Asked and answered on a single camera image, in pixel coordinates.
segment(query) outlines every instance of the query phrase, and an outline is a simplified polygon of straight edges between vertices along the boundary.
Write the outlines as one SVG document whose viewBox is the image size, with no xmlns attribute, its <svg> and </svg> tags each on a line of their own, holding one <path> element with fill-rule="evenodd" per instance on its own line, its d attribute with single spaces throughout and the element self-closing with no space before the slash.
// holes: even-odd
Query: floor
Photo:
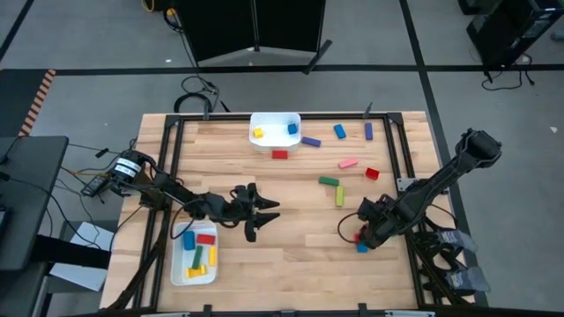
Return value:
<svg viewBox="0 0 564 317">
<path fill-rule="evenodd" d="M 465 28 L 471 20 L 455 0 L 328 0 L 323 37 L 334 44 L 320 64 L 408 65 L 408 71 L 314 71 L 309 76 L 285 73 L 217 73 L 204 77 L 221 88 L 232 111 L 373 110 L 427 111 L 438 150 L 452 155 L 460 134 L 484 129 L 503 142 L 503 156 L 487 171 L 464 176 L 459 184 L 472 237 L 478 242 L 479 265 L 492 287 L 490 306 L 564 311 L 564 232 L 560 208 L 564 198 L 564 90 L 562 71 L 532 71 L 536 85 L 513 91 L 487 92 L 480 71 L 423 72 L 414 67 L 402 2 L 408 4 L 425 65 L 478 65 Z M 24 0 L 0 0 L 0 42 L 16 21 Z M 557 29 L 564 20 L 557 22 Z M 564 64 L 564 42 L 553 42 L 549 30 L 528 53 L 534 63 Z M 244 55 L 211 66 L 304 64 L 307 59 L 281 55 Z M 177 33 L 160 14 L 145 12 L 138 1 L 41 0 L 33 2 L 11 41 L 0 69 L 106 69 L 112 75 L 67 71 L 56 76 L 33 135 L 66 135 L 73 143 L 119 151 L 135 137 L 142 114 L 172 112 L 182 93 L 182 74 L 120 75 L 115 69 L 189 67 Z M 428 76 L 430 87 L 421 84 Z M 517 73 L 496 79 L 513 85 Z M 200 111 L 187 104 L 183 111 Z M 104 166 L 109 156 L 70 148 L 63 165 L 70 169 Z M 73 188 L 79 183 L 61 174 Z M 86 220 L 76 196 L 55 195 L 71 220 Z M 86 208 L 94 220 L 117 222 L 121 200 L 105 195 Z M 62 219 L 54 214 L 58 232 Z M 48 232 L 45 219 L 42 232 Z M 57 295 L 49 316 L 97 309 L 99 293 Z"/>
</svg>

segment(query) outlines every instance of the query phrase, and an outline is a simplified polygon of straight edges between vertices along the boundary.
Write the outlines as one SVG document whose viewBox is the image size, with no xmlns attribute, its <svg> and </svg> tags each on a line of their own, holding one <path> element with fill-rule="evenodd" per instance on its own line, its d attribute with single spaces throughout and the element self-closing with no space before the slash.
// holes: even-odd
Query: green block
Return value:
<svg viewBox="0 0 564 317">
<path fill-rule="evenodd" d="M 200 259 L 202 259 L 202 252 L 204 248 L 202 246 L 196 247 L 196 253 L 194 254 L 194 261 L 192 262 L 192 269 L 200 268 Z"/>
<path fill-rule="evenodd" d="M 335 195 L 335 204 L 338 207 L 343 207 L 345 203 L 345 188 L 337 186 L 337 194 Z"/>
<path fill-rule="evenodd" d="M 325 176 L 322 176 L 322 177 L 319 178 L 319 183 L 320 184 L 332 185 L 332 186 L 338 186 L 338 180 L 332 179 L 331 177 L 325 177 Z"/>
</svg>

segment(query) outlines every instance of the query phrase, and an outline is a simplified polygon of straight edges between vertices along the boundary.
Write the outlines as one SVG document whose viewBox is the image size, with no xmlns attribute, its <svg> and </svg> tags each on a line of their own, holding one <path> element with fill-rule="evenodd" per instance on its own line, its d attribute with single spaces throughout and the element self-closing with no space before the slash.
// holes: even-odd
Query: orange striped tape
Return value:
<svg viewBox="0 0 564 317">
<path fill-rule="evenodd" d="M 18 136 L 29 136 L 32 132 L 33 124 L 37 120 L 37 116 L 41 111 L 41 107 L 43 106 L 43 102 L 45 98 L 47 98 L 47 93 L 53 80 L 55 79 L 56 72 L 54 70 L 48 70 L 43 77 L 43 81 L 35 94 L 35 98 L 33 99 L 32 105 L 29 108 L 29 112 L 27 113 L 27 117 L 24 120 L 24 124 L 21 126 L 19 130 Z"/>
</svg>

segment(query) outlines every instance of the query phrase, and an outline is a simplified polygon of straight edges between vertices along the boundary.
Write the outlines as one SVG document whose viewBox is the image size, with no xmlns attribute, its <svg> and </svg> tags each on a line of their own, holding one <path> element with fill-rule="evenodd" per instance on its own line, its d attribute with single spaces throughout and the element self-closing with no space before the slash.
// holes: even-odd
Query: white paper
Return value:
<svg viewBox="0 0 564 317">
<path fill-rule="evenodd" d="M 98 235 L 98 237 L 96 237 L 97 232 L 94 227 L 100 232 L 100 235 Z M 87 240 L 94 241 L 94 238 L 96 238 L 96 244 L 99 245 L 102 250 L 106 251 L 109 250 L 110 240 L 114 236 L 112 232 L 109 232 L 108 230 L 102 229 L 98 226 L 94 226 L 87 222 L 83 222 L 77 229 L 77 231 Z M 82 240 L 76 233 L 70 240 L 70 243 L 78 244 L 81 246 L 87 246 L 90 244 L 90 242 Z M 69 282 L 73 282 L 74 284 L 84 286 L 85 288 L 88 288 L 90 290 L 99 291 L 106 281 L 106 275 L 108 274 L 108 271 L 106 269 L 87 268 L 78 265 L 56 263 L 51 269 L 50 274 L 52 276 L 60 277 Z"/>
</svg>

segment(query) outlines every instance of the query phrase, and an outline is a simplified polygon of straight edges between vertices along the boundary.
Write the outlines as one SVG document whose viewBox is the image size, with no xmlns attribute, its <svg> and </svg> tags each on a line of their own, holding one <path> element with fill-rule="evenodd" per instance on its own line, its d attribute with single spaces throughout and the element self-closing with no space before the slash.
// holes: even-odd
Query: blue block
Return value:
<svg viewBox="0 0 564 317">
<path fill-rule="evenodd" d="M 372 140 L 372 123 L 364 123 L 364 134 L 367 136 L 367 140 Z"/>
<path fill-rule="evenodd" d="M 356 252 L 358 253 L 367 253 L 368 252 L 368 247 L 363 245 L 362 243 L 356 245 Z"/>
<path fill-rule="evenodd" d="M 296 126 L 294 123 L 288 124 L 288 133 L 289 133 L 289 134 L 296 134 L 296 133 L 298 133 L 298 126 Z"/>
<path fill-rule="evenodd" d="M 194 232 L 185 232 L 182 235 L 182 240 L 184 241 L 184 250 L 190 251 L 196 248 L 196 237 Z"/>
<path fill-rule="evenodd" d="M 303 144 L 307 144 L 307 145 L 311 145 L 311 146 L 316 146 L 316 147 L 320 147 L 320 146 L 321 146 L 321 141 L 320 141 L 320 140 L 316 140 L 316 139 L 313 139 L 313 138 L 307 137 L 307 136 L 304 136 L 304 137 L 301 139 L 301 142 L 302 142 Z"/>
<path fill-rule="evenodd" d="M 335 130 L 335 133 L 337 133 L 337 137 L 338 138 L 346 138 L 346 133 L 345 133 L 345 129 L 343 129 L 343 126 L 338 124 L 335 127 L 333 127 L 333 129 Z"/>
</svg>

